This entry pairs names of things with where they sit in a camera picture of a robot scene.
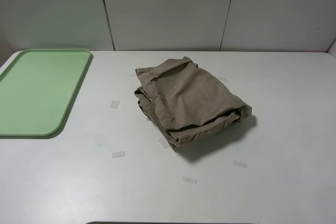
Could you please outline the khaki shorts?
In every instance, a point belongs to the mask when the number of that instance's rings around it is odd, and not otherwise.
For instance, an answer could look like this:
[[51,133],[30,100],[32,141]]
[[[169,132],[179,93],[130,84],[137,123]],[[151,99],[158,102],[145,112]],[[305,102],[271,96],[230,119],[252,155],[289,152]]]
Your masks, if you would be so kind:
[[168,145],[181,147],[246,119],[252,108],[190,58],[137,68],[138,106]]

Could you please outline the green plastic tray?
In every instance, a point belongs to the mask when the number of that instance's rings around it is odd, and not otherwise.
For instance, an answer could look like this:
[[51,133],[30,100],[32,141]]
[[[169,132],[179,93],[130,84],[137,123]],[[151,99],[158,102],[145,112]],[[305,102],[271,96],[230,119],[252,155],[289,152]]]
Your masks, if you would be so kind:
[[1,136],[58,131],[91,59],[87,49],[21,51],[1,73]]

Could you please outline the clear tape piece centre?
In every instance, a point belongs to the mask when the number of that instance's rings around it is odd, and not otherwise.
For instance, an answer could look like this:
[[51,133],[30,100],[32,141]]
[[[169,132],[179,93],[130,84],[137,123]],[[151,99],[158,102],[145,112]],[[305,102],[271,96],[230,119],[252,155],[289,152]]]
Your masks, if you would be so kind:
[[167,149],[170,147],[170,145],[168,144],[168,142],[166,141],[166,139],[164,138],[160,138],[158,140],[158,142],[161,144],[161,146],[164,148],[164,149]]

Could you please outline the clear tape piece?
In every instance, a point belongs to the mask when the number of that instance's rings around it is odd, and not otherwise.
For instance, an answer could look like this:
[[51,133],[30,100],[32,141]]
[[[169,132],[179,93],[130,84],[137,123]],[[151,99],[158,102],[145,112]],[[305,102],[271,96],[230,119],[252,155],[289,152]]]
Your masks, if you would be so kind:
[[239,167],[242,167],[242,168],[247,168],[247,164],[243,163],[243,162],[240,162],[240,161],[233,161],[233,165],[239,166]]
[[113,100],[110,104],[110,108],[111,109],[117,109],[118,108],[118,105],[119,105],[120,101],[118,100]]
[[118,158],[118,157],[124,157],[125,156],[125,152],[113,152],[112,153],[112,158]]
[[164,138],[160,138],[158,140],[158,142],[161,144],[161,146],[164,148],[164,149],[167,149],[170,147],[170,145],[168,144],[168,142],[166,141],[166,139]]
[[189,184],[196,185],[197,179],[189,178],[189,177],[183,177],[183,181]]
[[228,81],[227,79],[222,78],[222,77],[217,77],[217,78],[218,78],[218,80],[223,81],[223,82],[227,82]]

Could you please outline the clear tape piece top right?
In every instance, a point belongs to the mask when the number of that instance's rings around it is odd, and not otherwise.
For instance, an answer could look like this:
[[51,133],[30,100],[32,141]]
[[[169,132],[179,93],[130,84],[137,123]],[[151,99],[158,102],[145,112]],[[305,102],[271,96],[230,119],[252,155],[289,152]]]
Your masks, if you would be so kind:
[[223,82],[227,82],[228,81],[227,79],[222,78],[222,77],[217,77],[217,78],[218,78],[218,80],[223,81]]

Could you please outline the clear tape piece lower left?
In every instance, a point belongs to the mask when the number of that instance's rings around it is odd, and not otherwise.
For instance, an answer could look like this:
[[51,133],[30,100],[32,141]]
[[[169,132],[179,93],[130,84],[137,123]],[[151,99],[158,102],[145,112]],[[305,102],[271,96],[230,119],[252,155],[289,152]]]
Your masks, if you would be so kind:
[[124,157],[125,156],[125,152],[113,152],[112,153],[112,158],[118,158],[118,157]]

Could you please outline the clear tape piece near front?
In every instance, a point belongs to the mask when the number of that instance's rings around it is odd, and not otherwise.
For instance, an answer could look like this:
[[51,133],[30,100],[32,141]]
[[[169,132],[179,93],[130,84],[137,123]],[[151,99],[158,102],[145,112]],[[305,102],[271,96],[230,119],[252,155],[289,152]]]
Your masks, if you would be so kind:
[[189,184],[196,185],[197,179],[189,178],[189,177],[183,177],[183,181]]

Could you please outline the clear tape piece front right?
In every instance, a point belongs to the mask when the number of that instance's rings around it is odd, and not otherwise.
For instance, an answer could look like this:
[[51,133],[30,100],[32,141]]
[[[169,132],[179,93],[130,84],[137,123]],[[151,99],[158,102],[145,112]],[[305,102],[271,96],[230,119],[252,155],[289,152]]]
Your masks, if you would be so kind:
[[240,161],[233,161],[233,165],[239,166],[239,167],[242,167],[242,168],[247,168],[247,164],[243,163],[243,162],[240,162]]

